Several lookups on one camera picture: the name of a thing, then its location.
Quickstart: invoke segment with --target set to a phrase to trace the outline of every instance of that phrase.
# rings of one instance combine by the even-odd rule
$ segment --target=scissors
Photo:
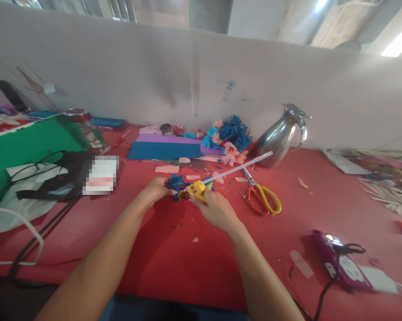
[[[249,189],[247,191],[247,202],[250,204],[251,208],[256,211],[259,214],[262,215],[268,215],[268,214],[274,214],[274,215],[278,215],[281,213],[281,202],[278,199],[278,197],[272,193],[269,189],[267,189],[264,186],[260,186],[259,184],[257,184],[253,178],[253,176],[251,176],[251,174],[248,172],[248,170],[246,168],[244,168],[244,173],[247,176],[247,179],[249,180]],[[258,193],[256,193],[256,191],[254,190],[254,186],[257,187],[257,189],[260,192],[260,195]],[[253,191],[254,196],[260,201],[260,203],[263,206],[263,211],[258,210],[256,207],[254,207],[253,203],[251,202],[251,192]],[[277,209],[273,210],[272,207],[269,205],[268,200],[266,199],[265,196],[265,192],[268,193],[275,201],[275,203],[277,204]]]

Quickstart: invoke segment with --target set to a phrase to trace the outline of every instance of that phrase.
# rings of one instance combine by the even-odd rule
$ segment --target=red tablecloth
[[[126,160],[129,144],[138,136],[131,127],[125,142],[110,154],[121,155],[120,177],[114,195],[84,197],[79,200],[47,235],[40,263],[22,267],[18,277],[61,283],[78,261],[92,249],[121,211],[155,174],[157,163]],[[114,142],[118,132],[106,132]],[[207,163],[209,169],[223,170]],[[247,226],[263,255],[289,292],[313,316],[319,294],[330,276],[310,235],[313,229],[338,236],[344,243],[363,245],[367,252],[354,255],[362,265],[379,259],[385,273],[402,283],[402,234],[395,220],[402,216],[370,199],[356,176],[344,175],[320,152],[302,149],[289,153],[274,169],[251,170],[257,183],[275,192],[282,203],[278,217],[254,214],[242,198],[246,183],[228,175],[216,191],[227,197]],[[179,174],[196,174],[180,169]],[[201,178],[208,174],[199,172]],[[303,188],[303,179],[308,189]],[[34,220],[39,230],[64,204]],[[21,226],[0,234],[0,260],[12,260],[32,238]],[[315,275],[307,279],[296,268],[289,278],[290,251],[302,254]],[[29,259],[33,260],[33,251]],[[6,275],[9,266],[0,266]],[[210,225],[190,202],[173,203],[171,197],[157,202],[148,211],[128,261],[118,292],[141,297],[173,300],[195,305],[245,310],[241,278],[227,235]],[[402,320],[402,295],[356,291],[350,294],[334,285],[326,295],[322,320]]]

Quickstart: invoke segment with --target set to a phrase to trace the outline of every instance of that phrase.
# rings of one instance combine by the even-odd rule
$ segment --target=purple foam sheet
[[[193,138],[165,136],[157,134],[141,134],[135,140],[137,142],[145,143],[177,143],[177,144],[199,144],[201,146],[202,154],[223,156],[223,152],[217,148],[208,148],[202,145],[202,140],[196,140]]]

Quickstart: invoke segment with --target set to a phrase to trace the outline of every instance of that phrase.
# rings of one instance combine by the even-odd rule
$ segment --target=jar lid
[[[84,123],[92,119],[91,114],[83,108],[72,108],[64,112],[75,123]]]

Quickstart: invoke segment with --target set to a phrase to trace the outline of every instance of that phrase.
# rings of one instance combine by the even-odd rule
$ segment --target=paper flower
[[[235,157],[239,154],[238,150],[231,142],[224,143],[224,154],[228,157]]]
[[[205,136],[205,134],[201,131],[200,128],[196,129],[195,135],[196,135],[196,139],[201,139]]]
[[[250,145],[253,138],[247,134],[247,126],[245,126],[244,124],[235,126],[235,130],[236,140],[234,144],[238,151],[242,152]]]
[[[194,133],[182,133],[180,137],[197,139],[196,134]]]
[[[210,127],[210,129],[208,130],[207,136],[213,137],[213,134],[215,132],[219,132],[219,130],[216,127]]]
[[[211,138],[208,137],[208,136],[205,136],[203,141],[202,141],[202,143],[201,143],[201,145],[203,145],[205,147],[208,147],[208,148],[211,147],[211,144],[212,144]]]
[[[247,158],[248,150],[244,150],[238,155],[235,156],[235,162],[238,164],[243,164],[245,159]]]
[[[223,127],[223,122],[222,122],[222,120],[220,119],[220,120],[218,120],[218,121],[215,121],[215,122],[213,123],[213,127],[217,128],[217,129],[221,129],[221,128]]]
[[[237,115],[232,116],[231,120],[229,121],[229,125],[231,125],[231,126],[241,125],[241,124],[242,124],[242,120]]]
[[[233,163],[235,163],[235,157],[234,156],[222,156],[222,162],[223,164],[233,166]]]
[[[220,140],[220,134],[218,132],[213,134],[213,137],[211,138],[211,140],[213,141],[213,143],[218,144],[218,145],[223,143],[223,141]]]
[[[174,136],[179,137],[183,133],[183,125],[173,125]]]
[[[228,140],[231,139],[233,136],[235,136],[235,129],[233,128],[233,126],[226,126],[224,125],[220,131],[220,139],[221,140]]]

